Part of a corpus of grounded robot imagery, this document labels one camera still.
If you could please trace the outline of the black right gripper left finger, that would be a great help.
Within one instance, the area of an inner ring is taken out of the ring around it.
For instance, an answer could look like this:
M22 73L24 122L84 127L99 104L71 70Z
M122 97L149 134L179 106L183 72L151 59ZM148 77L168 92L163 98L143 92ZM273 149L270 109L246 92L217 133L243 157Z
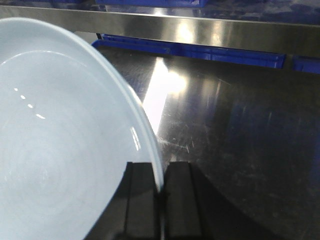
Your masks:
M112 199L86 240L159 240L159 194L152 164L128 162Z

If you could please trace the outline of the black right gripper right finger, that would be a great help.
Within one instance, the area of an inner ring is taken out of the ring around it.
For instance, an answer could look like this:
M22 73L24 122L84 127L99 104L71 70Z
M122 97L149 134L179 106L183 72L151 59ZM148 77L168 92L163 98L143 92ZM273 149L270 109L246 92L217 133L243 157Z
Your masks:
M165 239L276 240L270 230L241 212L189 162L165 172Z

